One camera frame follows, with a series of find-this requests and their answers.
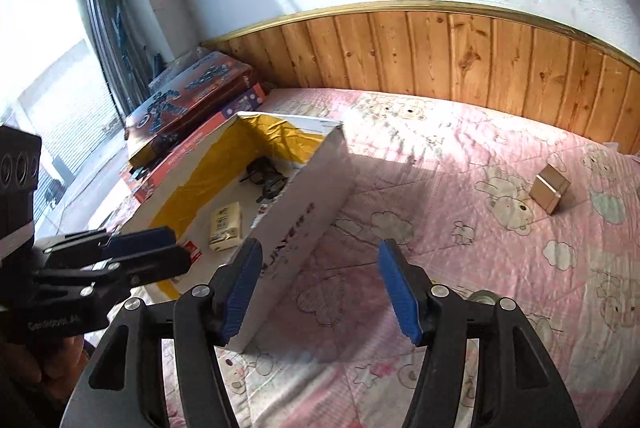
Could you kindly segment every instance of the bolt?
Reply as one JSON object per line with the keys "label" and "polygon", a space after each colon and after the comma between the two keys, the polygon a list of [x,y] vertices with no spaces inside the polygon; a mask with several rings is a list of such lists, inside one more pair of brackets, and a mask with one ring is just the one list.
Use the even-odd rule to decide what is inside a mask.
{"label": "bolt", "polygon": [[505,311],[513,311],[516,308],[516,302],[514,302],[511,298],[503,298],[500,300],[500,307],[502,307]]}
{"label": "bolt", "polygon": [[444,298],[449,295],[449,289],[444,287],[443,285],[434,285],[431,288],[431,294],[437,296],[438,298]]}
{"label": "bolt", "polygon": [[191,294],[194,295],[195,297],[202,298],[203,296],[206,296],[207,294],[209,294],[209,291],[210,289],[208,286],[197,285],[196,287],[191,289]]}
{"label": "bolt", "polygon": [[135,311],[138,307],[140,307],[140,298],[129,298],[124,302],[124,308],[127,311]]}

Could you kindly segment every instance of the person's hand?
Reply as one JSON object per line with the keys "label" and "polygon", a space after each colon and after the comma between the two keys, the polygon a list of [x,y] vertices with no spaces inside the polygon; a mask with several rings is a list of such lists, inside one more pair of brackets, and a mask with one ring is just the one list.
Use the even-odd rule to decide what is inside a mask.
{"label": "person's hand", "polygon": [[65,338],[62,348],[42,362],[42,368],[24,345],[0,343],[0,363],[17,381],[42,383],[62,403],[71,396],[80,374],[89,361],[82,336]]}

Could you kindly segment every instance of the wooden wall panel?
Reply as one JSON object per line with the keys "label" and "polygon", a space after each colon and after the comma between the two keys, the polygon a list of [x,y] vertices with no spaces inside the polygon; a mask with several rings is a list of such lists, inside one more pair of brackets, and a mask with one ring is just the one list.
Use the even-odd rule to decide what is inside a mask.
{"label": "wooden wall panel", "polygon": [[414,69],[405,11],[370,14],[376,45],[380,88],[396,94],[414,93]]}
{"label": "wooden wall panel", "polygon": [[350,87],[356,90],[380,90],[369,15],[356,13],[336,16],[335,27]]}
{"label": "wooden wall panel", "polygon": [[636,138],[640,134],[640,74],[631,70],[626,85],[622,112],[616,123],[611,140],[618,143],[621,152],[636,153],[633,150]]}
{"label": "wooden wall panel", "polygon": [[602,53],[583,43],[571,42],[564,99],[556,126],[584,135],[598,91]]}
{"label": "wooden wall panel", "polygon": [[306,22],[306,28],[309,30],[316,61],[320,68],[322,85],[331,88],[350,88],[334,17],[313,18]]}
{"label": "wooden wall panel", "polygon": [[260,34],[251,33],[239,38],[234,38],[233,40],[229,40],[229,44],[234,53],[233,56],[257,69],[264,80],[272,84],[278,84],[280,82],[273,71],[271,60],[264,48]]}
{"label": "wooden wall panel", "polygon": [[233,55],[233,51],[231,50],[231,44],[228,42],[228,40],[224,42],[219,42],[216,49],[218,49],[220,52],[225,53],[228,56]]}
{"label": "wooden wall panel", "polygon": [[451,98],[449,23],[447,14],[407,12],[416,96]]}
{"label": "wooden wall panel", "polygon": [[525,118],[555,124],[564,94],[570,40],[543,29],[533,30]]}
{"label": "wooden wall panel", "polygon": [[291,64],[300,87],[322,87],[322,75],[309,31],[304,22],[293,22],[282,26],[282,35],[287,44]]}
{"label": "wooden wall panel", "polygon": [[584,137],[599,143],[611,140],[625,99],[629,67],[610,56],[605,56],[593,112]]}
{"label": "wooden wall panel", "polygon": [[486,16],[372,11],[217,43],[283,87],[462,101],[640,150],[640,72],[569,37]]}
{"label": "wooden wall panel", "polygon": [[270,27],[260,31],[262,45],[267,51],[274,77],[283,87],[297,87],[289,50],[280,27]]}
{"label": "wooden wall panel", "polygon": [[529,84],[533,29],[492,21],[492,72],[487,107],[521,116]]}
{"label": "wooden wall panel", "polygon": [[491,72],[491,19],[450,14],[451,99],[486,106]]}

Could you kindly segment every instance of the pink quilt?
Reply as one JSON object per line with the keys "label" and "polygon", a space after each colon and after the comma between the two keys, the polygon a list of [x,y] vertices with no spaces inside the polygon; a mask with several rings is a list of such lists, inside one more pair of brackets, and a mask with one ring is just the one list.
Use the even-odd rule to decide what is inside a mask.
{"label": "pink quilt", "polygon": [[[557,128],[467,104],[329,89],[260,108],[341,119],[356,188],[244,354],[219,351],[242,427],[400,427],[424,349],[398,327],[376,265],[394,238],[467,299],[513,297],[551,354],[583,427],[640,364],[640,164]],[[548,216],[528,197],[549,163],[571,181]],[[456,426],[471,420],[468,342]],[[165,361],[171,368],[172,348]],[[174,427],[175,374],[165,373]]]}

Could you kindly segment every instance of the black glasses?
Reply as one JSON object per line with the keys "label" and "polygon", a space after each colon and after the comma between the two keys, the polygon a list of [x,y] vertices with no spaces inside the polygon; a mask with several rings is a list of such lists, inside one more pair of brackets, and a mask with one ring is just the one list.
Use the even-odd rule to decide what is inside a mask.
{"label": "black glasses", "polygon": [[256,199],[256,202],[276,198],[289,180],[278,172],[278,169],[265,156],[251,161],[246,167],[246,173],[246,177],[240,179],[240,182],[249,179],[255,185],[262,186],[262,195]]}

